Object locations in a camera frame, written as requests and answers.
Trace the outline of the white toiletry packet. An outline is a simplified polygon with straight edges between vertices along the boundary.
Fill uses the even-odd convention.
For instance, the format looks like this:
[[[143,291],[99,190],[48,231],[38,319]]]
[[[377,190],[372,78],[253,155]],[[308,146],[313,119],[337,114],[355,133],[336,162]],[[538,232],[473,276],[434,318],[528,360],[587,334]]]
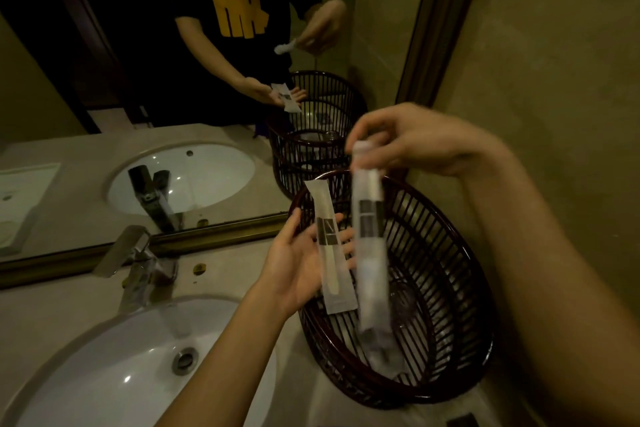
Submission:
[[[327,180],[307,180],[305,185],[314,202],[316,242],[322,263],[322,293],[328,315],[358,308],[355,288],[342,249]]]

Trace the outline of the dark slatted oval basket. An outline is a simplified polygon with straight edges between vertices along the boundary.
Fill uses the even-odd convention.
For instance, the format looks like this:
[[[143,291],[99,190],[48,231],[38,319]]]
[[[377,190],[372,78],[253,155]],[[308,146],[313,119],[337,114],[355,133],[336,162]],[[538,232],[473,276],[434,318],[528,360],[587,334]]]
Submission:
[[[384,236],[392,278],[419,289],[424,320],[394,330],[405,370],[375,372],[357,333],[356,311],[328,315],[321,293],[299,311],[316,363],[347,397],[391,410],[456,398],[484,376],[494,346],[495,307],[483,269],[445,214],[404,181],[382,179]]]

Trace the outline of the person's left hand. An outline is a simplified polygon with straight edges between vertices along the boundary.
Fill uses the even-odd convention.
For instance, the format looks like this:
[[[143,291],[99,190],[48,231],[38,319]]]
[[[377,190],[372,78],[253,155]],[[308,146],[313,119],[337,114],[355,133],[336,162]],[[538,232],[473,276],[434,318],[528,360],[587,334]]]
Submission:
[[[290,318],[321,288],[322,263],[316,242],[316,225],[296,232],[303,257],[300,262],[276,261],[276,237],[262,267],[257,290],[277,316]]]

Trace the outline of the metal sink drain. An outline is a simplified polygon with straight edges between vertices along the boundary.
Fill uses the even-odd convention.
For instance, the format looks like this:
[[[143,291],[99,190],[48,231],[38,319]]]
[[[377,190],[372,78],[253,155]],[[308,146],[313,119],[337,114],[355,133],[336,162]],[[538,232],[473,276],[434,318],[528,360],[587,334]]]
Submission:
[[[194,347],[183,348],[172,359],[172,373],[176,376],[190,375],[198,366],[199,352]]]

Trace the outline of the person's right forearm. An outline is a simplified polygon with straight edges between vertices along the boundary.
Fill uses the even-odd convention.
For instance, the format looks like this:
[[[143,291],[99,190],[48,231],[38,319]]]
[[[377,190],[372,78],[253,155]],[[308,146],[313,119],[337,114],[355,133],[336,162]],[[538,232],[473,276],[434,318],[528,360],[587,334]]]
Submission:
[[[539,381],[576,422],[640,427],[640,325],[500,140],[461,155],[461,182]]]

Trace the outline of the clear glass cup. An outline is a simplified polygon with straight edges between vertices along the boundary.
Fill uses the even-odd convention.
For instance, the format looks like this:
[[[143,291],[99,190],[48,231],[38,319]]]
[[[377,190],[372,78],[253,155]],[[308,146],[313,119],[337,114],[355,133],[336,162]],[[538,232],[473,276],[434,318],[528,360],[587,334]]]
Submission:
[[[391,324],[394,330],[424,320],[424,310],[419,289],[413,280],[392,278],[389,283]]]

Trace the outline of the person's right hand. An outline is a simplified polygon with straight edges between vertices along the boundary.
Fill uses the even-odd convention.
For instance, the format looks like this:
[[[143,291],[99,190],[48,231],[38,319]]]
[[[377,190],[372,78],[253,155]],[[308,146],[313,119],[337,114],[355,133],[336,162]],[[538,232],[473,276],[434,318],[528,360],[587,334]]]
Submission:
[[[508,159],[508,147],[496,136],[452,115],[405,102],[398,108],[397,138],[401,167],[421,169],[460,180],[495,169]],[[356,155],[372,147],[360,141]]]

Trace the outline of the chrome faucet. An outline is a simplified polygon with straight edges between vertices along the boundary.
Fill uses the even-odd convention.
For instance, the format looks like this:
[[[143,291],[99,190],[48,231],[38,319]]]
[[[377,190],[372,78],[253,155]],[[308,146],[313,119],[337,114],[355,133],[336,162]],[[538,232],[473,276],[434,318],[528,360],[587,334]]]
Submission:
[[[145,308],[156,287],[172,286],[177,279],[177,260],[157,257],[150,249],[150,239],[145,227],[126,227],[92,270],[97,277],[110,278],[125,264],[131,266],[118,307],[120,315]]]

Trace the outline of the white ceramic sink basin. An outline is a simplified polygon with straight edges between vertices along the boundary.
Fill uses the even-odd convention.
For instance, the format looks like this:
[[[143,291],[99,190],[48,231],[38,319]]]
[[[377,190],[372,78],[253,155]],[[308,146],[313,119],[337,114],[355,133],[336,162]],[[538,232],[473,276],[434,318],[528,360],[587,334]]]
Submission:
[[[153,427],[201,365],[238,302],[186,296],[116,316],[59,350],[21,388],[0,427]],[[172,373],[183,348],[196,370]]]

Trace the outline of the clear long toiletry packet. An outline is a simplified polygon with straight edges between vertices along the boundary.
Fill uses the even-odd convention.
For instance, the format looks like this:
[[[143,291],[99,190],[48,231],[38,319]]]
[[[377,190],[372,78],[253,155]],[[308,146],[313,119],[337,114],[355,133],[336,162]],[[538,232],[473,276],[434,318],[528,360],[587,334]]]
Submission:
[[[392,327],[380,172],[356,168],[351,188],[358,336],[371,368],[393,380],[404,372],[405,361]]]

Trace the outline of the person's left forearm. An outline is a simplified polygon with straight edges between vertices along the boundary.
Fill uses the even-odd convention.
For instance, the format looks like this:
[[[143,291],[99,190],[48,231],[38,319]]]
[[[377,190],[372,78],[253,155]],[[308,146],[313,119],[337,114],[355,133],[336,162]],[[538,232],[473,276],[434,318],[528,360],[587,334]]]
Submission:
[[[154,427],[243,427],[276,341],[297,304],[294,288],[260,278]]]

